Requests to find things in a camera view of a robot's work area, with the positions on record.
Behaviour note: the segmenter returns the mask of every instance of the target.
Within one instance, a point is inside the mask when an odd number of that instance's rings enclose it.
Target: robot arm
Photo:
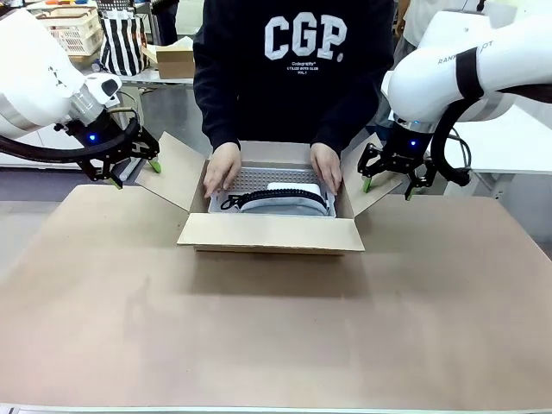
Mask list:
[[[481,14],[438,13],[420,48],[392,75],[392,135],[383,150],[366,148],[359,172],[368,179],[383,171],[407,174],[411,180],[407,198],[414,188],[431,186],[436,172],[467,185],[469,168],[454,169],[444,157],[451,129],[456,122],[503,115],[516,95],[552,103],[550,45],[552,30],[545,16],[493,30]],[[418,177],[421,165],[427,173]]]
[[[11,63],[0,66],[0,152],[26,160],[76,162],[90,179],[111,179],[117,186],[122,183],[114,166],[130,157],[151,160],[157,155],[159,145],[140,126],[137,114],[125,130],[112,118],[115,110],[110,108],[118,103],[116,93],[122,86],[117,76],[85,76],[76,70],[26,10],[0,18],[0,39],[9,39],[0,43],[0,54]],[[51,124],[83,148],[40,148],[17,141]],[[91,160],[101,161],[102,167],[94,167]]]

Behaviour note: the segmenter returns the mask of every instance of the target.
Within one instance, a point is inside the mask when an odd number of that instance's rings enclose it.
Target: perforated metal basket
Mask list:
[[[320,187],[322,198],[327,200],[329,216],[336,217],[336,198],[324,182],[318,180],[314,170],[262,168],[245,166],[240,170],[234,184],[228,191],[220,191],[210,199],[209,213],[237,213],[238,210],[221,210],[221,205],[230,196],[241,196],[253,191],[266,190],[270,183],[316,184]]]

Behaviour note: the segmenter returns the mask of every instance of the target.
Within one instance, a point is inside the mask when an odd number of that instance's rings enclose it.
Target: striped bag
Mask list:
[[[143,71],[147,67],[147,57],[141,51],[142,45],[147,45],[143,21],[139,17],[100,20],[103,30],[100,63],[107,72],[134,76]]]

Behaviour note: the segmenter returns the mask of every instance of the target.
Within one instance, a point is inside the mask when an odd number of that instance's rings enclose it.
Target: person's left hand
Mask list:
[[[342,184],[342,170],[337,152],[321,142],[312,144],[310,163],[317,172],[318,178],[326,183],[334,195],[337,195],[337,190]]]

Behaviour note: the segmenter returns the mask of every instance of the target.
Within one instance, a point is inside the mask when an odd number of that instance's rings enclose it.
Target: black strap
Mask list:
[[[456,83],[466,99],[479,99],[485,94],[477,76],[477,47],[456,56]]]

